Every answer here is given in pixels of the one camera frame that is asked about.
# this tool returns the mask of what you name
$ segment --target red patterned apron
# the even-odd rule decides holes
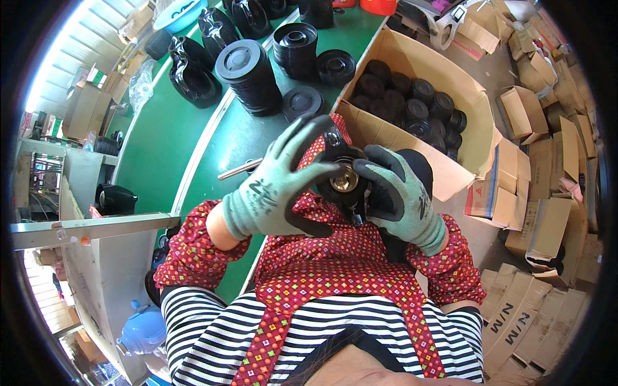
[[[332,118],[350,143],[341,117],[334,114]],[[319,138],[305,153],[299,169],[310,164],[323,149],[324,141]],[[306,193],[299,202],[316,199],[319,199],[317,195]],[[344,222],[338,218],[341,215],[334,206],[333,211],[316,216],[319,218],[315,220]],[[414,277],[414,271],[407,264],[387,261],[383,253],[384,246],[374,226],[363,224],[360,232],[350,233],[346,232],[347,227],[351,228],[349,225],[340,226],[328,239],[298,237],[297,241],[287,243],[285,251],[277,258],[260,256],[255,274],[255,295],[266,305],[266,310],[232,386],[266,385],[286,340],[294,311],[312,299],[343,293],[378,295],[395,303],[402,310],[423,375],[435,379],[446,376],[421,308],[427,299]],[[358,233],[366,235],[366,242],[354,242],[354,235]],[[269,237],[268,245],[275,249],[277,241],[277,237]],[[337,251],[335,255],[339,256],[321,256],[321,253],[310,255],[312,243],[317,243],[316,246],[320,248],[330,243]],[[298,251],[291,249],[295,247],[298,247]]]

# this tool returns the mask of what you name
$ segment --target sticker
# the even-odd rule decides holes
[[[58,240],[64,240],[65,238],[67,238],[67,232],[64,230],[64,228],[60,228],[56,231],[56,237],[58,237]]]

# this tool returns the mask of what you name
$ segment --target glove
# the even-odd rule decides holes
[[[353,170],[388,190],[394,213],[367,209],[367,219],[393,236],[417,245],[427,256],[440,252],[446,225],[433,212],[431,198],[399,154],[379,145],[367,145],[365,159],[355,159]]]
[[[328,115],[311,119],[303,115],[279,135],[266,150],[263,161],[234,192],[223,197],[223,217],[238,240],[250,235],[300,235],[329,237],[328,224],[292,212],[300,194],[326,178],[340,177],[345,166],[315,162],[296,170],[305,150],[333,122]]]

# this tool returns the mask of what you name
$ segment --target corrugated metal roof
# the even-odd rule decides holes
[[[94,0],[72,26],[65,42],[55,53],[44,82],[36,111],[62,117],[66,111],[69,83],[79,67],[108,73],[125,48],[118,28],[141,0]]]

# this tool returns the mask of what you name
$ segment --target woman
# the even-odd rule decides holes
[[[369,161],[353,169],[390,199],[352,227],[308,190],[342,174],[341,165],[311,163],[324,149],[314,139],[333,120],[346,136],[336,114],[296,120],[238,190],[201,203],[170,240],[154,279],[175,384],[482,382],[485,292],[457,224],[433,212],[431,168],[416,152],[406,161],[367,146]],[[406,263],[387,260],[379,229],[408,243]],[[277,235],[260,256],[256,289],[226,306],[212,291],[256,233]],[[415,269],[428,278],[428,298]]]

